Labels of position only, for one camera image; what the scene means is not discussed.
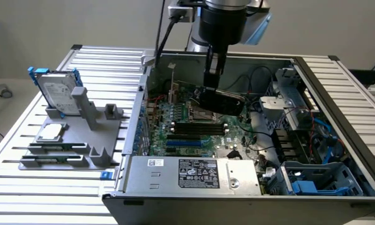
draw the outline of floor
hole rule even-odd
[[[30,79],[0,79],[12,91],[12,98],[0,97],[0,132],[5,135],[34,98],[38,88]]]

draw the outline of warning label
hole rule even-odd
[[[180,159],[177,184],[181,188],[219,188],[217,161]]]

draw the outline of blue ram slot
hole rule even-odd
[[[193,146],[193,147],[201,147],[201,142],[178,142],[178,141],[168,141],[168,146]]]

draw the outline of metal workbench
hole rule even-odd
[[[78,69],[96,106],[112,103],[124,109],[114,161],[121,159],[128,118],[142,75],[141,53],[142,50],[136,49],[82,46],[69,51],[57,68]],[[375,98],[340,61],[327,56],[301,57],[375,155]],[[46,117],[45,105],[38,93],[0,143],[0,224],[116,224],[98,197],[113,190],[114,181],[100,181],[98,171],[18,170],[18,159]],[[375,225],[375,219],[364,218],[348,224]]]

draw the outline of motherboard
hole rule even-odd
[[[228,116],[199,107],[200,87],[176,82],[168,99],[153,98],[148,103],[152,156],[215,157],[237,151],[237,158],[252,159],[247,146],[253,139],[247,108],[239,116]]]

